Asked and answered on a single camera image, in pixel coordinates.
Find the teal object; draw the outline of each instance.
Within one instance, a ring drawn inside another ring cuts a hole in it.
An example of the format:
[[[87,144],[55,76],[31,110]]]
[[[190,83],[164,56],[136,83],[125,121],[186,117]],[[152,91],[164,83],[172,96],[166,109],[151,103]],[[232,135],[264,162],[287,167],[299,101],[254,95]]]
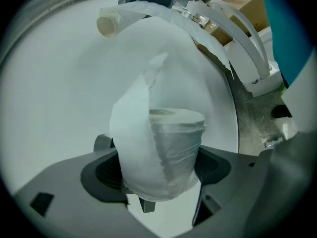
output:
[[[313,51],[313,42],[286,0],[264,0],[271,25],[274,59],[291,85]]]

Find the paper towel roll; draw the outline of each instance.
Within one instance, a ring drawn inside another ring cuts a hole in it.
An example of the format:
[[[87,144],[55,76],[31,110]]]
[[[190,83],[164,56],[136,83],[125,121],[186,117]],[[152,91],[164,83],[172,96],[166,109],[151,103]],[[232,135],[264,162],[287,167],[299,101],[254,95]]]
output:
[[[110,119],[126,186],[154,202],[176,198],[196,184],[194,165],[205,130],[201,113],[153,106],[152,91],[167,57],[163,53],[146,65]]]
[[[195,111],[165,108],[150,110],[150,123],[169,195],[177,197],[197,182],[194,165],[205,118]]]

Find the white paper towel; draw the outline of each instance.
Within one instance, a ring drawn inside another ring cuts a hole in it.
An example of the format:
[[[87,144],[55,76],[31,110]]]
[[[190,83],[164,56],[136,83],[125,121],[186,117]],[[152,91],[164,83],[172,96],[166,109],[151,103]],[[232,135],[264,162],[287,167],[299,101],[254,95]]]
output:
[[[97,27],[104,36],[113,37],[146,15],[159,17],[183,29],[198,43],[204,45],[212,54],[217,56],[222,64],[231,71],[226,51],[214,36],[201,29],[194,21],[179,14],[176,10],[153,2],[135,1],[111,8],[102,8],[97,19]]]
[[[173,71],[171,65],[167,53],[146,64],[143,74],[113,106],[110,119],[123,179],[131,191],[148,201],[176,198],[197,182],[194,164],[205,118],[198,112],[165,108],[164,91],[157,98],[162,72]],[[165,88],[173,88],[173,78]],[[168,95],[175,98],[177,94]]]

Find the gray metal surface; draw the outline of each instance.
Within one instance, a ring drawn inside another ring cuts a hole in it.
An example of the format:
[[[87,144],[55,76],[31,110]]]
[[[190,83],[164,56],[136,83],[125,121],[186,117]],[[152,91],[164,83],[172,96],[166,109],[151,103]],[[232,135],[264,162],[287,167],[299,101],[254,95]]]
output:
[[[107,137],[105,134],[101,134],[95,140],[94,152],[103,151],[112,148],[113,146],[112,138]]]
[[[88,163],[80,173],[80,181],[85,190],[101,202],[128,202],[127,196],[121,192],[122,174],[117,151],[112,151]]]
[[[201,198],[214,214],[223,207],[240,188],[252,170],[250,164],[256,162],[257,157],[244,154],[233,154],[206,146],[203,146],[202,148],[225,158],[231,163],[231,172],[228,176],[216,184],[205,185],[202,188]]]
[[[55,163],[23,186],[14,199],[24,211],[32,212],[29,204],[38,192],[54,195],[45,218],[36,218],[35,224],[44,227],[48,223],[69,237],[156,237],[128,212],[125,204],[102,203],[84,190],[80,182],[82,169],[113,151],[115,148]]]
[[[315,208],[316,194],[307,194],[309,189],[316,191],[316,165],[316,131],[299,133],[274,149],[261,193],[246,221],[247,237],[258,237],[276,228],[296,207],[304,213],[309,211],[307,206]],[[298,219],[303,216],[297,217],[295,224],[300,225]]]
[[[254,98],[242,85],[236,73],[227,76],[234,98],[239,126],[239,153],[258,156],[264,143],[274,137],[293,137],[297,128],[292,118],[271,117],[272,109],[283,104],[282,88]]]
[[[207,185],[203,188],[202,199],[205,200],[206,195],[208,195],[217,202],[221,210],[192,231],[184,234],[186,237],[194,237],[197,232],[200,235],[209,236],[209,225],[205,226],[205,223],[212,225],[215,217],[230,204],[228,200],[233,198],[235,193],[239,194],[239,186],[241,186],[243,180],[249,179],[249,183],[244,186],[244,190],[241,192],[241,194],[248,193],[244,195],[246,197],[244,199],[246,200],[245,205],[241,202],[238,204],[239,207],[244,207],[244,217],[246,218],[248,209],[252,207],[260,191],[268,166],[267,156],[270,155],[269,153],[262,153],[259,157],[260,162],[257,161],[254,167],[251,168],[248,164],[254,161],[255,157],[227,153],[209,147],[204,148],[229,160],[233,173],[228,175],[223,182]],[[22,209],[30,211],[29,204],[37,193],[44,192],[54,195],[45,218],[37,218],[36,225],[44,227],[49,224],[69,233],[71,236],[99,238],[104,235],[117,237],[134,234],[140,237],[155,237],[127,211],[124,204],[102,203],[92,197],[80,183],[80,173],[88,163],[102,156],[111,155],[114,151],[115,148],[111,148],[53,164],[21,188],[14,198]],[[206,201],[207,206],[210,207],[210,204],[211,201]],[[239,228],[242,228],[243,223],[241,218]],[[233,224],[227,223],[227,227],[229,228]]]
[[[215,215],[206,219],[182,238],[244,236],[244,225],[265,181],[271,151],[262,152],[243,184]]]

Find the white plastic arm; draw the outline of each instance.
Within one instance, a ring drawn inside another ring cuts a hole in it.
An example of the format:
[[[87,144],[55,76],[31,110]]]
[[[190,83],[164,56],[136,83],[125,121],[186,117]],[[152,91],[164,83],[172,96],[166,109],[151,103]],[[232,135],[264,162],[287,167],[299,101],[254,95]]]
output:
[[[189,10],[197,12],[201,15],[204,15],[210,18],[214,23],[219,25],[227,34],[232,36],[235,41],[237,41],[242,48],[247,52],[247,54],[252,59],[253,63],[257,68],[257,73],[259,74],[261,79],[265,79],[269,77],[269,66],[268,63],[265,63],[263,58],[261,57],[257,48],[253,45],[253,43],[249,40],[246,34],[229,18],[225,17],[221,13],[215,11],[214,9],[199,4],[197,2],[188,2],[186,6]],[[237,70],[246,70],[247,68],[235,68],[240,80],[242,82],[246,82],[241,78],[242,75],[254,74],[255,72],[250,71],[237,71]]]
[[[221,8],[231,12],[234,16],[237,17],[237,19],[241,21],[242,24],[244,24],[244,26],[248,29],[249,33],[253,36],[256,46],[258,47],[259,52],[265,63],[265,66],[269,68],[268,59],[266,56],[263,42],[261,41],[258,32],[253,27],[252,23],[246,18],[246,16],[243,15],[239,10],[237,10],[236,8],[232,7],[231,5],[222,0],[211,0],[211,7],[214,9]]]

